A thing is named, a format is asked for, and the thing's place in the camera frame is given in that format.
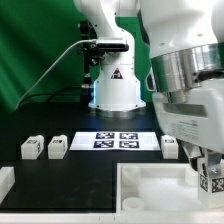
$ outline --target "cable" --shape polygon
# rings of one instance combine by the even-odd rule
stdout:
[[[58,90],[57,92],[53,93],[45,102],[48,103],[50,102],[55,96],[57,96],[58,94],[60,93],[63,93],[63,92],[66,92],[68,90],[71,90],[71,89],[82,89],[81,86],[70,86],[70,87],[66,87],[66,88],[63,88],[61,90]]]
[[[96,41],[95,39],[92,40],[81,40],[78,41],[74,44],[72,44],[70,47],[67,48],[67,50],[64,51],[64,53],[62,53],[62,55],[50,66],[50,68],[37,80],[37,82],[20,98],[19,102],[16,105],[16,109],[18,109],[21,101],[26,97],[26,95],[28,95],[41,81],[42,79],[55,67],[55,65],[58,64],[58,62],[72,49],[74,48],[76,45],[81,44],[81,43],[91,43]]]
[[[33,97],[38,97],[38,96],[79,96],[80,94],[72,94],[72,93],[38,93],[38,94],[33,94],[30,95],[23,100],[21,100],[20,104],[18,105],[18,108],[25,102],[26,100],[29,100],[30,98]]]

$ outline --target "black square marker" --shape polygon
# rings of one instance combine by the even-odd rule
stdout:
[[[96,139],[114,139],[114,135],[113,132],[96,133]]]
[[[138,139],[138,133],[120,133],[120,139]]]
[[[120,141],[119,147],[124,149],[138,149],[139,142],[138,141]]]
[[[113,148],[114,141],[107,140],[107,141],[95,141],[93,148],[95,149],[106,149],[106,148]]]

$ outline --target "black cable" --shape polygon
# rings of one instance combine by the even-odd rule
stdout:
[[[57,96],[60,93],[66,92],[68,90],[72,90],[72,89],[82,89],[81,86],[70,86],[70,87],[65,87],[61,90],[58,90],[57,92],[53,93],[45,102],[49,103],[55,96]]]
[[[26,100],[29,100],[33,97],[38,97],[38,96],[80,96],[80,94],[71,94],[71,93],[39,93],[39,94],[33,94],[33,95],[30,95],[26,98],[24,98],[19,104],[18,104],[18,108],[23,104],[24,101]]]

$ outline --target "warning label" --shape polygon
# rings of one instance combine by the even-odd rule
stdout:
[[[123,79],[121,72],[118,68],[114,71],[113,75],[111,76],[111,79]]]
[[[171,122],[172,133],[180,138],[198,140],[198,124],[195,121]]]

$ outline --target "cube with black marking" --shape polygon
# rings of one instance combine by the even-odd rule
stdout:
[[[179,146],[176,138],[169,135],[162,136],[161,149],[164,159],[178,159]]]
[[[67,136],[60,135],[52,138],[48,145],[49,159],[63,159],[68,149]]]
[[[22,159],[37,159],[44,149],[42,135],[29,137],[21,146]]]

